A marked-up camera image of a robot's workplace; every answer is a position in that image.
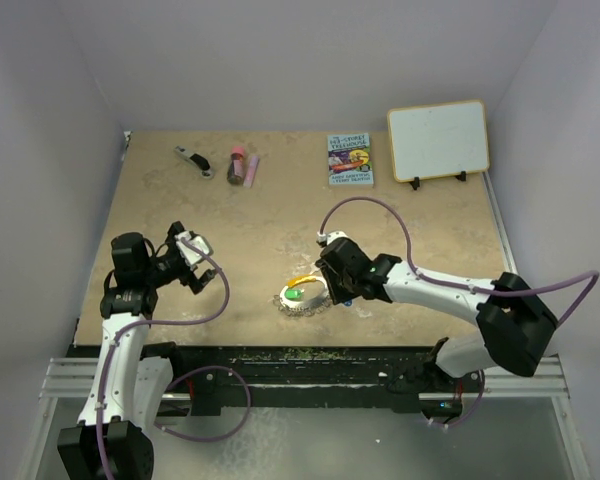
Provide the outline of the green key tag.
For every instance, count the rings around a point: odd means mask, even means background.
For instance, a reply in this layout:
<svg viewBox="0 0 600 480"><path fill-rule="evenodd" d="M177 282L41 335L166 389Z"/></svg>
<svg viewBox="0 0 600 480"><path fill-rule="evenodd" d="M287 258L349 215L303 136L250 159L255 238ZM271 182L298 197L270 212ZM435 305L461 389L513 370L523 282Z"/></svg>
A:
<svg viewBox="0 0 600 480"><path fill-rule="evenodd" d="M291 288L285 292L285 298L289 300L301 300L303 292L299 289Z"/></svg>

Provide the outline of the large keyring with small rings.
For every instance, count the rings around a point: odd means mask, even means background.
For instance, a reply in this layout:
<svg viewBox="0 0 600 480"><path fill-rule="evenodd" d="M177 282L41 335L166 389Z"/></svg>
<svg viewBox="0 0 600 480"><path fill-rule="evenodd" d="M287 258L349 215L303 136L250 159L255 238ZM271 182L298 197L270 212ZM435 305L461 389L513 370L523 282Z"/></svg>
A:
<svg viewBox="0 0 600 480"><path fill-rule="evenodd" d="M327 309L331 305L331 297L326 280L320 276L320 282L298 285L295 289L303 292L301 300L285 298L285 292L291 288L286 285L273 297L274 305L279 311L290 317L313 316Z"/></svg>

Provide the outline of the yellow key tag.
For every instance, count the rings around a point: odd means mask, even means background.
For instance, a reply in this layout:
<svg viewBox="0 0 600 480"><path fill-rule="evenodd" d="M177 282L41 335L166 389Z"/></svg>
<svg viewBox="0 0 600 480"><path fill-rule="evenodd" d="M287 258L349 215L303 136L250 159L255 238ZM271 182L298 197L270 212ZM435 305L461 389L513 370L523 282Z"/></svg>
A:
<svg viewBox="0 0 600 480"><path fill-rule="evenodd" d="M315 275L313 273L306 274L306 275L300 275L300 276L297 276L297 277L289 280L287 282L287 287L295 288L298 285L302 285L302 284L306 284L306 283L313 283L313 282L320 282L320 276Z"/></svg>

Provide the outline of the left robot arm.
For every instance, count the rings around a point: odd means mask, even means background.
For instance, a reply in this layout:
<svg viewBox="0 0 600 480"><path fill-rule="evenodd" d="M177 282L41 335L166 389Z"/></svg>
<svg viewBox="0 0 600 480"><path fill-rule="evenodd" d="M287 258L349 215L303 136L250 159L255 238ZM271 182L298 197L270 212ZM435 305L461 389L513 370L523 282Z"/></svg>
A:
<svg viewBox="0 0 600 480"><path fill-rule="evenodd" d="M186 378L184 365L142 351L158 301L158 289L179 281L200 293L215 277L196 275L213 253L206 239L172 223L159 247L138 232L111 242L112 270L100 302L102 344L94 380L74 427L60 431L57 449L71 479L149 479L154 448L149 429L162 392Z"/></svg>

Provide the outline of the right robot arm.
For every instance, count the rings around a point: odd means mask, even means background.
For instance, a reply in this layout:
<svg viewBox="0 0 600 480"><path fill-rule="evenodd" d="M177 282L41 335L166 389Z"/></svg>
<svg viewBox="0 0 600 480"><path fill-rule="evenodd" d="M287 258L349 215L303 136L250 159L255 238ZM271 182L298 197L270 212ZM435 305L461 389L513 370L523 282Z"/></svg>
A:
<svg viewBox="0 0 600 480"><path fill-rule="evenodd" d="M426 307L473 326L471 334L440 339L405 377L424 388L447 391L467 374L491 367L520 376L535 374L559 321L527 283L505 272L496 280L436 274L426 281L398 256L369 258L342 232L322 234L316 262L334 304L356 298Z"/></svg>

